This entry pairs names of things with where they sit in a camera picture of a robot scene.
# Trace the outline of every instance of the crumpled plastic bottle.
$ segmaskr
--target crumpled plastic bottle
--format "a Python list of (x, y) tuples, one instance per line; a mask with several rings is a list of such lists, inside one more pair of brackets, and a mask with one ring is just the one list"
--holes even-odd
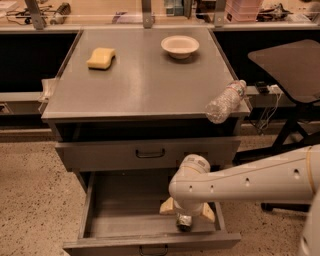
[(215, 124), (223, 123), (230, 113), (239, 106), (245, 96), (246, 89), (247, 84), (244, 80), (232, 81), (219, 96), (206, 106), (207, 118)]

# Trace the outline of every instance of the cabinet top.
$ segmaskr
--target cabinet top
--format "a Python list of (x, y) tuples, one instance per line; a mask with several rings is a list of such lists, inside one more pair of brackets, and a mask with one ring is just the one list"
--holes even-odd
[[(173, 59), (161, 41), (195, 38), (199, 49)], [(94, 49), (114, 48), (107, 70), (89, 69)], [(207, 28), (85, 30), (43, 113), (43, 119), (152, 119), (204, 117), (205, 106), (232, 77)], [(242, 102), (235, 115), (248, 113)]]

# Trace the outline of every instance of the open drawer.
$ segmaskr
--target open drawer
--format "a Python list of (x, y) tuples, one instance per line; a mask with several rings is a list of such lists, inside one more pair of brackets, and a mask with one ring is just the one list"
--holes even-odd
[(174, 170), (90, 173), (83, 220), (76, 242), (65, 243), (72, 256), (165, 255), (167, 252), (231, 248), (240, 234), (228, 234), (220, 205), (216, 222), (194, 217), (191, 232), (176, 227), (176, 216), (160, 215)]

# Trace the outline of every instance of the terrazzo floor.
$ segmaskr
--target terrazzo floor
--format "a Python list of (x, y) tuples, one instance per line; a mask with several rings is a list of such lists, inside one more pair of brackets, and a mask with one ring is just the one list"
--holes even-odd
[[(269, 146), (276, 135), (242, 131), (240, 150)], [(63, 242), (78, 235), (85, 193), (68, 173), (48, 130), (0, 130), (0, 255), (64, 256)], [(168, 253), (177, 256), (295, 255), (306, 214), (263, 212), (259, 202), (222, 203), (228, 232), (241, 241), (228, 250)]]

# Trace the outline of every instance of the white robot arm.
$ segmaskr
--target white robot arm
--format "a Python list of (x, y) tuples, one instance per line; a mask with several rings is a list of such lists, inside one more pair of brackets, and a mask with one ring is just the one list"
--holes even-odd
[[(183, 160), (169, 185), (176, 213), (197, 216), (204, 203), (227, 200), (311, 204), (320, 183), (320, 145), (218, 172), (209, 171), (210, 164), (201, 156), (188, 155)], [(310, 223), (315, 214), (320, 217), (320, 196), (317, 198), (310, 211), (313, 218), (309, 217), (305, 226), (299, 255), (320, 255), (320, 248), (315, 247), (320, 247), (318, 243), (311, 244), (320, 232), (319, 224), (315, 228), (315, 221)]]

